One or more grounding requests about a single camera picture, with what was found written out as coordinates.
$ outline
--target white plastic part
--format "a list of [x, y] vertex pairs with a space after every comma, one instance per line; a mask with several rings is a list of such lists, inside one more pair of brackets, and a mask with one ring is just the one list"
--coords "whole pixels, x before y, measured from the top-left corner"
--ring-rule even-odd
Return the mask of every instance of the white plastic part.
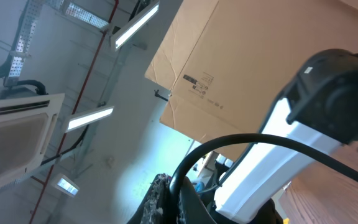
[[68, 177], [63, 174], [58, 174], [50, 183], [53, 187], [58, 189], [59, 191], [67, 194], [71, 197], [74, 197], [80, 188], [74, 184]]
[[146, 22], [158, 13], [159, 7], [159, 1], [151, 2], [123, 28], [111, 36], [110, 41], [114, 43], [111, 47], [114, 50], [118, 50], [130, 37], [132, 37], [144, 24], [146, 24]]
[[233, 166], [233, 161], [231, 161], [230, 159], [226, 159], [226, 161], [224, 161], [224, 165], [230, 168], [231, 166]]
[[82, 113], [73, 114], [67, 117], [65, 125], [63, 125], [65, 132], [75, 130], [87, 124], [99, 121], [111, 115], [113, 106], [102, 106], [93, 110], [84, 111]]
[[[264, 134], [296, 140], [325, 154], [341, 143], [301, 123], [287, 124], [290, 107], [286, 98], [277, 102]], [[314, 160], [294, 150], [259, 143], [217, 189], [216, 211], [238, 223], [249, 223], [259, 208]]]
[[0, 187], [41, 164], [63, 99], [64, 94], [0, 100]]
[[226, 157], [222, 156], [222, 154], [219, 154], [215, 161], [223, 165], [226, 161]]

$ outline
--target fluorescent light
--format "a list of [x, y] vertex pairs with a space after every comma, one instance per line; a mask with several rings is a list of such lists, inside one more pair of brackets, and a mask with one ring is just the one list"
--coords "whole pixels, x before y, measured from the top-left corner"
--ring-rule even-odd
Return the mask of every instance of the fluorescent light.
[[92, 122], [103, 119], [109, 115], [111, 115], [113, 111], [112, 106], [104, 106], [101, 108], [96, 108], [95, 110], [85, 111], [80, 114], [73, 114], [66, 121], [65, 132], [72, 131], [76, 128], [80, 128]]
[[68, 8], [66, 10], [66, 14], [73, 16], [81, 21], [84, 21], [88, 24], [91, 24], [92, 26], [95, 26], [99, 29], [102, 27], [108, 25], [109, 23], [107, 21], [104, 21], [103, 19], [99, 18], [98, 16], [88, 12], [87, 10], [81, 8], [80, 6], [70, 3], [68, 5]]
[[67, 194], [71, 197], [74, 197], [80, 188], [74, 184], [68, 177], [63, 174], [58, 174], [50, 183], [53, 187], [58, 189], [59, 191]]
[[130, 37], [132, 37], [147, 21], [149, 21], [160, 7], [160, 2], [152, 2], [140, 14], [136, 15], [128, 24], [114, 34], [111, 42], [115, 42], [115, 49], [120, 48]]
[[68, 193], [72, 195], [76, 195], [78, 189], [71, 185], [71, 183], [67, 182], [65, 179], [61, 178], [57, 185], [63, 189], [65, 189]]
[[112, 113], [112, 109], [108, 109], [108, 110], [105, 110], [105, 111], [100, 111], [100, 112], [95, 113], [95, 114], [90, 114], [90, 115], [85, 116], [83, 118], [74, 119], [74, 120], [72, 120], [72, 121], [70, 121], [68, 123], [67, 130], [77, 128], [79, 126], [84, 126], [84, 124], [91, 123], [92, 121], [95, 121], [97, 119], [100, 119], [100, 118], [103, 118], [105, 116], [108, 116], [111, 113]]

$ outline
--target metal bracket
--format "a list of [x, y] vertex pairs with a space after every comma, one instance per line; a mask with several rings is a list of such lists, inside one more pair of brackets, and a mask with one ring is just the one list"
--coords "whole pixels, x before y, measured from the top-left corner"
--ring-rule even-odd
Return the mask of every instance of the metal bracket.
[[72, 2], [72, 0], [64, 0], [64, 1], [62, 2], [62, 5], [60, 6], [59, 11], [60, 11], [63, 15], [66, 14], [67, 9], [68, 9], [68, 7], [69, 7], [69, 5], [70, 5], [71, 2]]
[[160, 91], [160, 90], [154, 90], [154, 96], [155, 96], [155, 97], [158, 97], [158, 98], [161, 98], [161, 99], [163, 99], [163, 100], [165, 100], [165, 101], [168, 102], [168, 99], [166, 99], [165, 97], [163, 97], [162, 95], [160, 95], [160, 94], [159, 94], [159, 91]]
[[109, 36], [112, 36], [113, 29], [114, 29], [114, 24], [112, 22], [110, 22], [109, 24], [106, 24], [105, 26], [100, 28], [100, 31], [106, 32], [107, 34], [109, 34]]
[[22, 24], [20, 26], [20, 36], [14, 45], [15, 51], [9, 75], [5, 78], [4, 86], [12, 86], [19, 80], [20, 73], [24, 64], [24, 59], [28, 57], [27, 52], [30, 48], [32, 36], [40, 16], [42, 4], [39, 0], [29, 0], [27, 2]]
[[10, 50], [9, 54], [12, 55], [13, 57], [19, 57], [22, 59], [22, 62], [24, 62], [25, 58], [31, 58], [31, 55], [25, 53], [25, 52], [17, 52], [17, 51], [13, 51]]
[[98, 103], [98, 107], [101, 107], [101, 106], [106, 106], [106, 102], [102, 101], [102, 102]]

